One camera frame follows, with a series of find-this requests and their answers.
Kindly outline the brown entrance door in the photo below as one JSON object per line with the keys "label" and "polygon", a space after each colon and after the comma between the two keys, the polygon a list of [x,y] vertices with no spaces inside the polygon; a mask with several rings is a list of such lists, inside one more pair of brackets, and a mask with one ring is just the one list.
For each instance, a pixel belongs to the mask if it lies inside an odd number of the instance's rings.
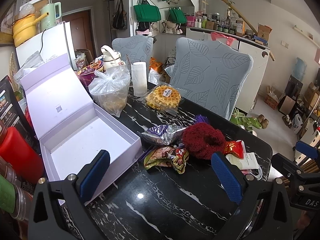
{"label": "brown entrance door", "polygon": [[92,31],[91,11],[83,10],[62,17],[71,26],[71,36],[75,50],[87,49],[95,56],[95,45]]}

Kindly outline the lavender open gift box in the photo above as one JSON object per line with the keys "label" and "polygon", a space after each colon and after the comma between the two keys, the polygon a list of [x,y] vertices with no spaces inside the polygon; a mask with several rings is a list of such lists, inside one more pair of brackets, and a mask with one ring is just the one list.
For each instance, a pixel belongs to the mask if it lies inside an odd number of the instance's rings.
{"label": "lavender open gift box", "polygon": [[140,137],[93,102],[68,55],[40,65],[21,84],[49,181],[77,174],[106,150],[110,166],[93,193],[97,198],[142,155]]}

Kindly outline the small green handbag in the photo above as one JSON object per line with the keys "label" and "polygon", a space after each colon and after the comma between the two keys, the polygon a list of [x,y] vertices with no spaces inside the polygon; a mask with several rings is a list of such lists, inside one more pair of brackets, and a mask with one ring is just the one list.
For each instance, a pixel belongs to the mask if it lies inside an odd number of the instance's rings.
{"label": "small green handbag", "polygon": [[186,24],[187,18],[180,8],[171,7],[169,9],[168,21],[176,24]]}

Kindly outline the small red candy packet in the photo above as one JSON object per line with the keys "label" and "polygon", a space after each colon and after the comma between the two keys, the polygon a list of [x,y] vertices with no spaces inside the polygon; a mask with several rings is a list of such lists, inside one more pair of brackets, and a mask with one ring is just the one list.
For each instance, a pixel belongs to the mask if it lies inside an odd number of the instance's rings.
{"label": "small red candy packet", "polygon": [[232,154],[239,159],[243,159],[246,153],[245,143],[242,140],[226,142],[224,155]]}

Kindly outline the lavender drawstring sachet pouch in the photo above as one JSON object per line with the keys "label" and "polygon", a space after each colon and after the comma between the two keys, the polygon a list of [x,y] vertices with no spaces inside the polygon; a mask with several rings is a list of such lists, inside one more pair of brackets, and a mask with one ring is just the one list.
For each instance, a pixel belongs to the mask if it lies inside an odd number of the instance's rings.
{"label": "lavender drawstring sachet pouch", "polygon": [[202,122],[206,124],[210,124],[210,121],[206,116],[201,114],[195,116],[195,122],[194,122],[195,124],[202,123]]}

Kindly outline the cream water bottle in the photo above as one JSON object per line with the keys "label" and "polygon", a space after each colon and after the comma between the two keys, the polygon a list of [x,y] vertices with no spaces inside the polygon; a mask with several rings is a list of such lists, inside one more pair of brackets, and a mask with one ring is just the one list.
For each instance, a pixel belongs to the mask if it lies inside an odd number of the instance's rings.
{"label": "cream water bottle", "polygon": [[109,68],[124,66],[125,62],[121,59],[121,53],[107,45],[101,47],[103,57],[103,68],[106,72]]}

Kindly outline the cream hand cream tube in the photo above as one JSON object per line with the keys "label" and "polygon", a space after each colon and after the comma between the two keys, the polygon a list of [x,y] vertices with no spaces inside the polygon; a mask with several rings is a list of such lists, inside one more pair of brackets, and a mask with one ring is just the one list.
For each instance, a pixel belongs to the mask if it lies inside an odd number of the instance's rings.
{"label": "cream hand cream tube", "polygon": [[254,153],[244,153],[244,157],[242,159],[228,154],[226,155],[226,159],[232,164],[237,166],[240,170],[258,170],[259,164],[255,157]]}

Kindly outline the green brown snack packet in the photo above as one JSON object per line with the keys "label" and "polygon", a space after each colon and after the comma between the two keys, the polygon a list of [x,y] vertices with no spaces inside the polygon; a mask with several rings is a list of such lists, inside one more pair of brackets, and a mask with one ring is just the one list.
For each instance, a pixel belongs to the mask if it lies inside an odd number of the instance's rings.
{"label": "green brown snack packet", "polygon": [[144,167],[148,170],[154,166],[172,167],[178,174],[185,172],[189,152],[185,148],[161,146],[153,148],[144,158]]}

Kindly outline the dark red fuzzy scrunchie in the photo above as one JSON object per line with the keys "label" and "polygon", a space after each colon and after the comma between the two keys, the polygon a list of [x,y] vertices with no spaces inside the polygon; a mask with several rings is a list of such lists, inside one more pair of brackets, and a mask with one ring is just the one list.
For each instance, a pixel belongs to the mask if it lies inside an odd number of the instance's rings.
{"label": "dark red fuzzy scrunchie", "polygon": [[226,146],[223,133],[205,122],[199,122],[186,128],[182,141],[191,155],[206,160],[210,160],[216,152],[223,153]]}

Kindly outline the silver purple chip bag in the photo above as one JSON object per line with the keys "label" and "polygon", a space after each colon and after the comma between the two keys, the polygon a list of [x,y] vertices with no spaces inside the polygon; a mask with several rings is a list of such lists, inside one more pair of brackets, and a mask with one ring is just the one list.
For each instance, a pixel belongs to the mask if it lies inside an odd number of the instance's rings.
{"label": "silver purple chip bag", "polygon": [[148,128],[140,136],[147,142],[160,146],[169,146],[178,140],[186,127],[180,125],[157,125]]}

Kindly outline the white paper towel roll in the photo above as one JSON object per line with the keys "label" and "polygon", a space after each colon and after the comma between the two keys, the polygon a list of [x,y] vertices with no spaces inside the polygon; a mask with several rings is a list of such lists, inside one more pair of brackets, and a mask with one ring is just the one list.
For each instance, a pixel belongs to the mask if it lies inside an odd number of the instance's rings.
{"label": "white paper towel roll", "polygon": [[147,93],[147,70],[146,62],[131,64],[131,75],[134,96],[141,97]]}

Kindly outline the large green handbag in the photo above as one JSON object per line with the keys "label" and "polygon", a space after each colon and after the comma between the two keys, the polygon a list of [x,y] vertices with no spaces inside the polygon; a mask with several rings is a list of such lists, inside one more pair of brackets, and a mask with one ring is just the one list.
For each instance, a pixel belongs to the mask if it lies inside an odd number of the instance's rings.
{"label": "large green handbag", "polygon": [[151,5],[147,0],[138,0],[133,6],[137,22],[155,23],[161,20],[161,13],[157,6]]}

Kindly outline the green sandals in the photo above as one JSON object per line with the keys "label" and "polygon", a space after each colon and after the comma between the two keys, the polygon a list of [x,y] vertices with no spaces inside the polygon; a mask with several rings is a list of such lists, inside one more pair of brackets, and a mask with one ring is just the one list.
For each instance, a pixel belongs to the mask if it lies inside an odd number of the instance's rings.
{"label": "green sandals", "polygon": [[252,130],[254,127],[257,129],[262,129],[262,125],[257,118],[246,117],[244,113],[241,113],[237,108],[233,110],[230,122],[238,126],[244,126],[245,130],[247,131]]}

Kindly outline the grey leaf chair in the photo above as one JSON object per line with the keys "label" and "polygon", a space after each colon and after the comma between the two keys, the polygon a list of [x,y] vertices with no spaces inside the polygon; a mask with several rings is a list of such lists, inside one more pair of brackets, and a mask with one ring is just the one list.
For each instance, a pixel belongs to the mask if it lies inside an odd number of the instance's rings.
{"label": "grey leaf chair", "polygon": [[232,68],[222,60],[226,52],[237,53],[220,41],[197,41],[182,37],[176,41],[175,64],[170,85],[193,103],[229,120],[253,60]]}
{"label": "grey leaf chair", "polygon": [[147,74],[149,74],[153,38],[142,35],[115,38],[112,41],[112,48],[120,52],[121,60],[128,65],[135,62],[145,62]]}

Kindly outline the purple instant noodle cup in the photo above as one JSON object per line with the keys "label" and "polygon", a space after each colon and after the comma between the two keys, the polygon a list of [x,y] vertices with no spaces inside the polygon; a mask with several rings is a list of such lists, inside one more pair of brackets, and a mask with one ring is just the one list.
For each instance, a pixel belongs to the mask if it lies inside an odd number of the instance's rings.
{"label": "purple instant noodle cup", "polygon": [[100,66],[99,68],[87,66],[75,72],[87,92],[89,91],[88,86],[95,78],[95,71],[103,72],[103,66]]}

